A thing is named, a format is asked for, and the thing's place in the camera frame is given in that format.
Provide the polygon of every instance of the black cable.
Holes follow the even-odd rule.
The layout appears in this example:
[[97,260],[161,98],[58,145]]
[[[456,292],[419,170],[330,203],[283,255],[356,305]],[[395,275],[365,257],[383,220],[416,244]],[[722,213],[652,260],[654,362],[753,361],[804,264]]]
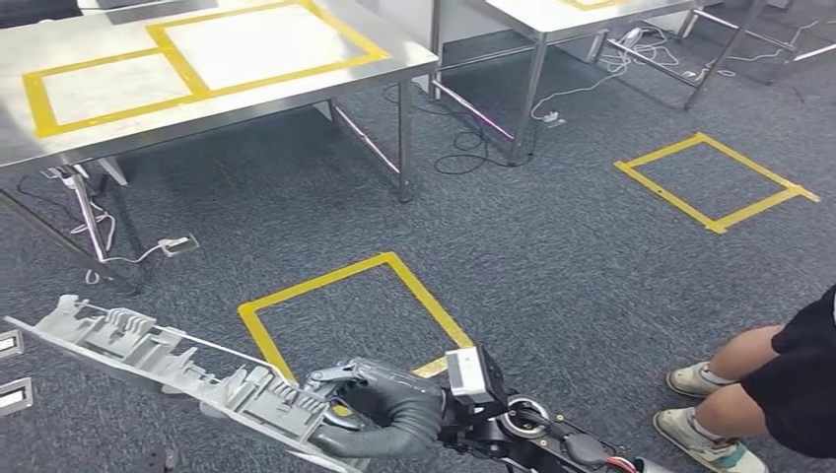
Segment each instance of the black cable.
[[[415,83],[413,83],[412,85],[417,87],[419,90],[421,89]],[[385,89],[383,89],[383,99],[385,101],[388,101],[389,103],[398,104],[397,98],[393,99],[388,95],[388,92],[390,90],[394,89],[397,86],[398,86],[397,84],[392,84],[392,85],[386,87]],[[490,164],[492,164],[494,166],[498,166],[500,168],[519,168],[521,166],[527,165],[534,158],[534,150],[536,150],[537,138],[538,138],[538,135],[539,135],[539,128],[540,128],[539,126],[537,126],[534,129],[534,139],[533,139],[533,143],[532,143],[533,146],[531,147],[531,151],[528,153],[528,159],[526,159],[522,163],[519,163],[518,165],[510,165],[508,163],[503,163],[503,162],[500,162],[500,161],[492,160],[490,158],[490,147],[488,146],[488,140],[485,138],[485,129],[482,126],[481,120],[479,120],[479,118],[476,115],[474,115],[473,113],[470,113],[470,112],[467,112],[467,111],[436,111],[436,110],[431,110],[429,108],[425,108],[425,107],[419,106],[419,105],[412,105],[412,106],[417,110],[421,110],[421,111],[423,111],[425,113],[429,113],[431,115],[438,115],[438,116],[463,115],[463,116],[467,116],[470,119],[472,119],[473,122],[476,123],[476,128],[478,128],[478,131],[473,131],[473,130],[461,131],[461,132],[458,132],[455,135],[455,138],[453,138],[453,146],[455,146],[455,148],[457,150],[461,151],[461,153],[454,153],[452,155],[445,155],[445,156],[442,156],[440,158],[437,158],[433,162],[433,168],[441,174],[447,174],[447,175],[469,174],[469,173],[474,172],[475,170],[481,168],[482,166],[484,166],[485,163],[490,163]],[[461,140],[463,140],[465,137],[473,137],[475,139],[475,143],[473,143],[472,145],[463,144],[463,142]],[[471,151],[473,151],[477,148],[482,148],[482,154],[470,153]],[[448,160],[460,160],[462,158],[469,159],[469,160],[475,160],[475,161],[477,161],[477,163],[475,165],[469,167],[469,168],[461,169],[461,170],[445,169],[442,166],[442,164],[444,162],[448,161]]]
[[72,220],[73,222],[78,222],[79,224],[84,224],[84,222],[82,222],[79,218],[77,218],[76,216],[74,216],[74,215],[72,214],[72,212],[70,212],[70,209],[68,209],[66,206],[64,206],[64,205],[62,205],[62,204],[59,204],[58,202],[55,202],[55,201],[53,201],[53,200],[49,200],[49,199],[47,199],[46,197],[41,197],[41,196],[39,196],[39,195],[37,195],[37,194],[32,194],[31,192],[28,192],[28,191],[24,190],[24,189],[23,189],[23,185],[24,185],[24,181],[26,180],[26,178],[27,178],[27,177],[29,177],[29,175],[28,175],[28,174],[24,174],[24,175],[21,177],[21,180],[19,180],[19,181],[18,181],[18,185],[15,187],[15,188],[18,190],[18,192],[20,192],[20,193],[22,193],[22,194],[24,194],[24,195],[28,195],[28,196],[30,196],[30,197],[32,197],[32,198],[34,198],[34,199],[37,199],[37,200],[42,200],[43,202],[46,202],[47,204],[52,204],[52,205],[53,205],[53,206],[55,206],[55,207],[60,207],[60,208],[61,208],[61,210],[63,210],[63,211],[64,211],[64,213],[65,213],[65,214],[67,214],[67,217],[69,217],[69,218],[70,218],[70,220]]

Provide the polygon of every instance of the table top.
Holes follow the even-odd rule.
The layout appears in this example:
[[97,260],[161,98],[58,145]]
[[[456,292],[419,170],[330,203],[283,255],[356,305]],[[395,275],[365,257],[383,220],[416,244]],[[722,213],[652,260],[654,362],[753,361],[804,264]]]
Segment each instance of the table top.
[[116,155],[428,74],[345,0],[179,0],[0,31],[0,169]]
[[465,0],[521,34],[547,40],[687,11],[721,0]]

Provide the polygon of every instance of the red wire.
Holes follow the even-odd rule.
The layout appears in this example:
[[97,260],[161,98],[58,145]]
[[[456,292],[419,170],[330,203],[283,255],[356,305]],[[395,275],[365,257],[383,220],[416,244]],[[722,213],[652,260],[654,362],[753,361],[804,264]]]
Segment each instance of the red wire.
[[610,456],[609,458],[606,459],[606,462],[611,464],[611,465],[615,465],[615,466],[621,468],[622,470],[627,471],[628,473],[638,473],[636,471],[636,468],[634,468],[629,463],[626,463],[626,462],[624,462],[624,461],[622,461],[618,458],[613,458],[613,457]]

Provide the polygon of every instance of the gray carpet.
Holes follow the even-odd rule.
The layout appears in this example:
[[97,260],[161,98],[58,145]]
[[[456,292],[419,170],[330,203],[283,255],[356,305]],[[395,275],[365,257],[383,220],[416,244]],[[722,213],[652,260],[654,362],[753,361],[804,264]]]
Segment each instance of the gray carpet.
[[[698,70],[716,48],[717,31],[704,23],[671,46],[681,70]],[[741,53],[757,52],[763,48],[748,41]],[[511,123],[526,66],[526,56],[514,57],[448,81]],[[836,61],[822,57],[771,87],[756,81],[763,67],[733,64],[740,77],[719,77],[688,113],[679,107],[689,89],[633,67],[593,93],[555,101],[569,123],[541,130],[533,160],[518,169],[436,173],[433,161],[454,153],[452,138],[466,128],[416,113],[417,196],[408,205],[397,203],[392,176],[353,136],[312,108],[140,150],[122,158],[130,187],[111,182],[97,198],[119,221],[113,254],[138,256],[183,231],[202,247],[141,265],[114,263],[143,288],[126,299],[86,286],[84,270],[66,253],[2,213],[0,313],[34,322],[59,295],[80,294],[257,356],[239,304],[394,251],[491,351],[511,385],[633,455],[696,473],[702,470],[651,427],[657,410],[690,404],[667,390],[665,372],[705,359],[741,330],[786,320],[836,281]],[[602,77],[558,50],[545,69],[544,94]],[[394,149],[395,109],[380,89],[341,101]],[[424,96],[417,101],[434,106]],[[613,166],[697,131],[805,186],[821,203],[797,197],[720,236]],[[712,216],[775,190],[703,151],[642,170]],[[4,188],[18,178],[3,176]],[[24,188],[72,203],[61,185],[39,175]],[[57,207],[20,198],[63,230],[76,225]],[[384,268],[262,316],[297,375],[356,354],[413,368],[453,346]],[[132,471],[160,445],[177,449],[181,472],[316,471],[278,445],[224,430],[188,405],[162,402],[38,343],[3,362],[0,373],[4,381],[33,376],[36,394],[33,408],[0,422],[3,472]],[[836,468],[769,439],[749,446],[775,472]],[[435,451],[376,462],[371,471],[504,469]]]

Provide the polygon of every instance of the white cable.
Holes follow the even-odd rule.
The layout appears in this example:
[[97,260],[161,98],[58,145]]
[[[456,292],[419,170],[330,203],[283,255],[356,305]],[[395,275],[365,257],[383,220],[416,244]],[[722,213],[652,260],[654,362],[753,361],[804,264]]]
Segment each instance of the white cable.
[[[793,36],[793,39],[790,40],[789,45],[790,46],[795,46],[796,41],[798,41],[799,37],[801,36],[801,32],[818,25],[818,23],[819,23],[819,21],[816,20],[816,21],[812,22],[811,24],[809,24],[805,27],[800,27],[796,31],[796,34]],[[828,24],[836,24],[836,21],[827,22],[827,23]],[[656,42],[636,44],[635,46],[633,46],[633,50],[642,54],[642,55],[644,55],[645,57],[647,57],[650,60],[656,61],[660,66],[668,66],[668,67],[678,66],[680,64],[679,59],[677,59],[676,56],[674,56],[673,53],[671,53],[670,50],[666,46],[664,46],[668,42],[668,38],[667,38],[667,35],[664,33],[664,30],[662,30],[661,28],[651,26],[651,25],[647,25],[647,26],[642,27],[643,32],[646,31],[646,30],[655,30],[656,32],[658,32],[659,35],[660,35],[660,40],[658,40]],[[757,55],[757,56],[754,56],[754,57],[729,56],[727,59],[734,60],[734,61],[755,62],[755,61],[759,61],[761,59],[765,59],[765,58],[768,58],[768,57],[778,57],[778,55],[781,54],[781,51],[782,51],[781,49],[778,49],[773,53],[760,54],[760,55]],[[661,61],[657,60],[657,57],[659,56],[660,52],[663,52],[665,55],[667,55],[667,57],[670,60],[667,61],[667,62],[661,62]],[[640,66],[645,65],[645,61],[643,61],[642,59],[639,59],[637,57],[628,57],[627,53],[620,52],[620,51],[616,54],[601,54],[600,55],[600,62],[603,63],[603,64],[606,64],[606,71],[609,73],[608,76],[604,77],[603,79],[599,80],[598,82],[592,84],[589,87],[583,87],[583,88],[580,88],[580,89],[575,89],[573,91],[556,92],[556,93],[546,97],[545,99],[542,99],[541,101],[539,101],[534,106],[534,108],[531,109],[531,114],[530,114],[531,118],[533,118],[535,120],[543,121],[543,118],[545,117],[545,115],[538,116],[537,111],[544,104],[546,104],[548,101],[551,101],[552,99],[554,99],[556,97],[568,96],[568,95],[571,95],[571,94],[576,94],[578,92],[592,91],[595,88],[597,88],[598,86],[600,86],[601,84],[603,84],[604,82],[606,82],[606,81],[608,81],[612,78],[624,75],[627,72],[628,66],[630,66],[631,64],[637,64],[637,65],[640,65]],[[702,71],[699,73],[699,75],[694,74],[691,71],[687,71],[685,73],[685,75],[686,75],[686,77],[688,75],[690,75],[692,77],[696,76],[696,78],[694,79],[694,82],[700,82],[705,78],[706,73],[711,70],[711,67],[714,66],[715,62],[717,62],[717,59],[714,59],[711,62],[709,62],[708,64],[706,64],[705,67],[703,67]],[[737,74],[735,74],[734,71],[730,71],[730,70],[727,70],[727,69],[721,69],[721,70],[717,71],[717,73],[720,74],[720,75],[726,76],[726,77],[734,77],[734,76],[737,75]]]
[[[633,47],[633,50],[635,50],[636,52],[639,52],[639,53],[648,53],[648,54],[645,54],[645,55],[649,59],[652,59],[652,60],[655,60],[655,61],[657,60],[657,56],[659,55],[660,51],[662,51],[662,52],[664,52],[664,54],[667,55],[667,57],[670,58],[670,60],[668,62],[659,62],[660,65],[662,65],[662,66],[678,66],[679,65],[679,60],[676,59],[676,57],[670,52],[670,50],[667,49],[667,47],[663,46],[663,44],[667,43],[667,36],[664,34],[664,31],[662,29],[659,29],[659,28],[653,27],[653,26],[643,27],[643,29],[644,28],[656,30],[657,32],[659,32],[659,35],[662,38],[659,41],[656,41],[656,42],[645,43],[645,44],[636,44]],[[644,65],[644,62],[641,59],[630,58],[629,56],[627,56],[627,53],[621,52],[621,51],[617,52],[616,54],[601,54],[600,58],[601,58],[600,62],[603,63],[603,64],[606,64],[606,71],[609,73],[608,76],[606,76],[603,79],[597,81],[596,83],[592,84],[589,87],[583,87],[583,88],[580,88],[580,89],[575,89],[573,91],[556,92],[556,93],[546,97],[545,99],[542,99],[541,101],[539,101],[534,106],[534,108],[531,109],[531,114],[530,114],[531,118],[533,118],[535,120],[543,121],[543,118],[544,118],[545,115],[537,116],[537,111],[544,104],[546,104],[548,101],[551,101],[552,99],[554,99],[556,97],[568,96],[568,95],[571,95],[571,94],[576,94],[578,92],[592,91],[592,90],[596,89],[598,86],[600,86],[601,84],[603,84],[604,82],[606,82],[610,79],[613,79],[615,77],[619,77],[619,76],[624,75],[627,72],[627,68],[628,68],[628,66],[630,66],[630,64]]]
[[[807,25],[806,27],[799,27],[796,30],[796,34],[794,34],[793,38],[790,39],[790,42],[788,42],[788,45],[795,46],[796,41],[798,41],[799,37],[801,37],[801,32],[803,32],[804,30],[809,30],[810,28],[812,28],[812,27],[814,27],[818,24],[819,24],[819,21],[816,20],[816,21],[810,23],[809,25]],[[731,61],[755,62],[755,61],[759,61],[761,59],[766,59],[768,57],[778,57],[781,54],[781,51],[783,51],[783,49],[779,48],[779,49],[776,49],[775,52],[773,52],[773,53],[760,54],[760,55],[755,56],[755,57],[729,56],[727,59],[731,60]],[[700,71],[699,75],[697,75],[697,77],[694,78],[694,82],[702,81],[705,78],[706,73],[708,71],[710,71],[711,68],[714,66],[715,62],[717,62],[717,59],[714,59],[714,60],[710,61],[708,64],[706,64],[705,67],[703,67],[702,71]],[[735,77],[737,75],[734,71],[729,71],[729,70],[726,70],[726,69],[721,69],[721,70],[717,71],[717,73],[720,74],[720,75],[726,76],[726,77]]]
[[[99,205],[97,205],[96,202],[91,201],[90,206],[101,212],[99,215],[96,215],[96,217],[95,217],[96,224],[100,224],[101,222],[103,222],[105,220],[110,221],[110,228],[107,231],[107,238],[104,241],[104,253],[107,254],[110,251],[110,249],[113,248],[113,237],[116,234],[116,218],[113,215],[111,215],[110,212],[108,212],[107,210],[105,210],[102,207],[100,207]],[[87,224],[83,224],[83,225],[80,225],[80,226],[76,227],[75,229],[71,230],[70,234],[71,235],[78,235],[78,234],[82,234],[82,233],[86,232],[87,230],[88,230]],[[128,263],[140,263],[140,262],[142,262],[142,260],[147,258],[151,253],[153,253],[154,251],[156,251],[158,249],[162,249],[162,248],[163,248],[163,246],[158,244],[157,246],[154,246],[153,248],[151,248],[148,251],[146,251],[145,253],[143,253],[142,256],[140,256],[137,259],[128,259],[128,258],[123,258],[121,256],[114,256],[113,258],[105,259],[103,261],[103,263],[107,263],[107,262],[110,262],[110,261],[127,261]],[[85,276],[84,276],[84,282],[87,283],[90,286],[98,284],[100,280],[101,280],[101,277],[99,276],[99,274],[97,272],[93,271],[92,269],[88,269],[87,274],[85,274]]]

